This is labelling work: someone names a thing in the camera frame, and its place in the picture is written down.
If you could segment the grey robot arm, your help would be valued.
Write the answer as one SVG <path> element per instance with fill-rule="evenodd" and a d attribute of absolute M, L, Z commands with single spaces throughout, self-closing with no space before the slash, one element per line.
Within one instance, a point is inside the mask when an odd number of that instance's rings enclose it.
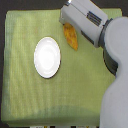
<path fill-rule="evenodd" d="M 128 128 L 128 17 L 109 19 L 90 0 L 68 0 L 60 22 L 70 23 L 94 47 L 102 47 L 105 65 L 115 76 L 102 99 L 100 128 Z"/>

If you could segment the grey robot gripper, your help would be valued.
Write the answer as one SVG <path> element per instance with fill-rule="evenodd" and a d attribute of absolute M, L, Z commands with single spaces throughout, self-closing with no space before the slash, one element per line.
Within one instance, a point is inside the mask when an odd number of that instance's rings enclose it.
<path fill-rule="evenodd" d="M 61 8 L 59 21 L 71 24 L 96 48 L 104 47 L 105 30 L 110 20 L 91 0 L 68 0 Z"/>

